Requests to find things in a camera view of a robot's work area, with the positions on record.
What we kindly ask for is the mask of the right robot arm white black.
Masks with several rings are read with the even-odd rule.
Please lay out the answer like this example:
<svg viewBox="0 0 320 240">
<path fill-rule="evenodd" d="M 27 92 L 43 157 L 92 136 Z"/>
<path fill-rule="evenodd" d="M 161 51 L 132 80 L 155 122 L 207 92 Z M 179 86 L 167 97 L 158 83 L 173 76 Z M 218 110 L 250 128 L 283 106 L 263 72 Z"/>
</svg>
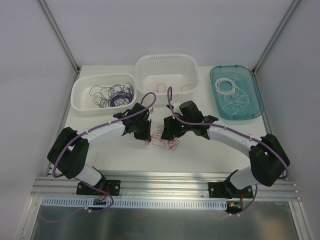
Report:
<svg viewBox="0 0 320 240">
<path fill-rule="evenodd" d="M 276 180 L 289 172 L 290 160 L 273 134 L 255 136 L 232 129 L 212 115 L 203 115 L 192 101 L 167 104 L 172 115 L 164 118 L 161 138 L 173 140 L 187 132 L 207 140 L 223 143 L 249 158 L 250 165 L 236 169 L 223 182 L 214 187 L 213 193 L 225 199 L 238 196 L 246 187 L 261 184 L 271 187 Z"/>
</svg>

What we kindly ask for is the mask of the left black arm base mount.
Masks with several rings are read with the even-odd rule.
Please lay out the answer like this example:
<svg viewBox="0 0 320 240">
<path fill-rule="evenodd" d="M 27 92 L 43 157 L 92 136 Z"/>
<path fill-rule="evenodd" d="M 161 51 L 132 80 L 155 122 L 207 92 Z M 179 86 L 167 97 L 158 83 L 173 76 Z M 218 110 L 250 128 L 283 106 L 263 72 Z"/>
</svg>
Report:
<svg viewBox="0 0 320 240">
<path fill-rule="evenodd" d="M 119 196 L 121 189 L 120 180 L 102 179 L 96 185 L 91 186 L 84 182 L 79 182 L 76 189 L 76 194 L 79 196 L 100 196 L 102 191 L 111 196 Z"/>
</svg>

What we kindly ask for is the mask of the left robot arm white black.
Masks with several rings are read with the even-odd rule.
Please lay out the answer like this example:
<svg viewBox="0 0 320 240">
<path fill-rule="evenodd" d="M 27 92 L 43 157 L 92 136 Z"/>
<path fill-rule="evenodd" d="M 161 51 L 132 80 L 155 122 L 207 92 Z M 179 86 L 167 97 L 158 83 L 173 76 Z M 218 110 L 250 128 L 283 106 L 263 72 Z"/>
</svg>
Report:
<svg viewBox="0 0 320 240">
<path fill-rule="evenodd" d="M 140 103 L 131 109 L 116 113 L 112 118 L 88 130 L 64 128 L 47 154 L 47 159 L 67 179 L 77 179 L 87 184 L 95 195 L 105 189 L 103 175 L 86 163 L 88 152 L 107 140 L 133 134 L 137 140 L 151 138 L 150 110 Z"/>
</svg>

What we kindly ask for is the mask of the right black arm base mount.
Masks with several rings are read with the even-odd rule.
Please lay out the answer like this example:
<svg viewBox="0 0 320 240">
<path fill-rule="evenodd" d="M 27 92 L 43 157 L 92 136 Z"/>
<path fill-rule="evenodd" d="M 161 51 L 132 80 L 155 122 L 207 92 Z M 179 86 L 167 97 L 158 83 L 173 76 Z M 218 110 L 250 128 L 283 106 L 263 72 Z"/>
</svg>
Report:
<svg viewBox="0 0 320 240">
<path fill-rule="evenodd" d="M 252 199 L 254 196 L 252 186 L 237 189 L 233 185 L 226 186 L 224 182 L 209 182 L 207 185 L 209 197 L 214 199 Z"/>
</svg>

